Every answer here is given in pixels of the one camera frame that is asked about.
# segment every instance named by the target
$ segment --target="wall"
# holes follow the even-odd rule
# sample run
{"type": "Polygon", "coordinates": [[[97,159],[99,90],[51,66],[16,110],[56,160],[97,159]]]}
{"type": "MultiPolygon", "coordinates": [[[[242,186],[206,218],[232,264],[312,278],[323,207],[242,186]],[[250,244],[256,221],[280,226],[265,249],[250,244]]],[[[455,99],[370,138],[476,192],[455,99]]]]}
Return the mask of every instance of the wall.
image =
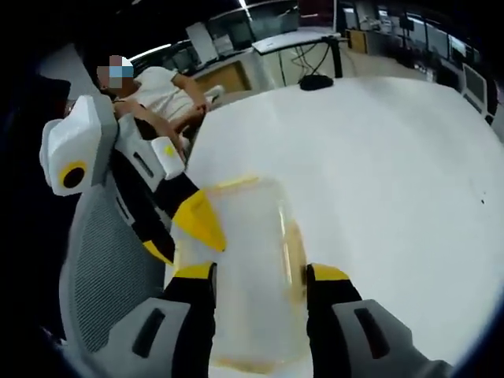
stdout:
{"type": "Polygon", "coordinates": [[[47,57],[39,66],[39,74],[51,79],[71,83],[70,99],[80,95],[99,95],[73,44],[69,44],[47,57]]]}

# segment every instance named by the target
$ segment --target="plastic box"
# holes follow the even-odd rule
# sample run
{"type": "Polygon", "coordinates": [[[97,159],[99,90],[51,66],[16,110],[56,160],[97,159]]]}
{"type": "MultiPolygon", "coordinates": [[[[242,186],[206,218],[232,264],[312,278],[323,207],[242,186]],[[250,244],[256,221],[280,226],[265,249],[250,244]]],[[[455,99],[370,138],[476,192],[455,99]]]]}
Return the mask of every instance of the plastic box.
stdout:
{"type": "Polygon", "coordinates": [[[173,226],[175,268],[217,263],[210,363],[269,373],[309,353],[306,258],[287,199],[274,180],[205,189],[227,239],[223,253],[173,226]]]}

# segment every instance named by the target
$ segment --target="white desk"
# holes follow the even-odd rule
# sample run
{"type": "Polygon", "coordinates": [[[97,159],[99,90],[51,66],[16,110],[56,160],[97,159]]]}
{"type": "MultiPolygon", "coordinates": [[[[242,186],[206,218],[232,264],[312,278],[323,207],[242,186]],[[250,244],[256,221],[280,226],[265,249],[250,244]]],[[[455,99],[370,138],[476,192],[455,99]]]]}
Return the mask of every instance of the white desk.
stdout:
{"type": "Polygon", "coordinates": [[[324,37],[340,37],[339,33],[310,30],[297,30],[285,34],[274,35],[252,43],[252,47],[260,54],[269,54],[291,46],[321,41],[324,37]]]}
{"type": "Polygon", "coordinates": [[[187,173],[200,187],[279,180],[308,261],[346,271],[428,358],[455,364],[496,306],[504,148],[448,87],[359,78],[265,92],[209,113],[187,173]]]}

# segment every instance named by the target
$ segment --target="window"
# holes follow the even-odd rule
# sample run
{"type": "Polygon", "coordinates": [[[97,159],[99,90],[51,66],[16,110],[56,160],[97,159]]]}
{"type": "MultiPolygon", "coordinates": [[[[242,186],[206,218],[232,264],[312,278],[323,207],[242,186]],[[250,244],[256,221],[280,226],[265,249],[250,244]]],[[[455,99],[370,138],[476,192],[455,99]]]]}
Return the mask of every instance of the window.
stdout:
{"type": "Polygon", "coordinates": [[[450,48],[458,51],[464,57],[467,56],[466,46],[460,39],[453,37],[450,35],[450,48]]]}
{"type": "Polygon", "coordinates": [[[413,30],[409,31],[409,37],[415,45],[422,50],[427,47],[427,39],[425,37],[425,22],[417,15],[408,13],[408,20],[413,22],[413,30]]]}
{"type": "Polygon", "coordinates": [[[354,8],[343,8],[346,18],[346,27],[349,29],[357,29],[357,15],[355,14],[354,8]]]}
{"type": "Polygon", "coordinates": [[[427,23],[427,35],[429,51],[448,59],[448,38],[446,32],[427,23]]]}

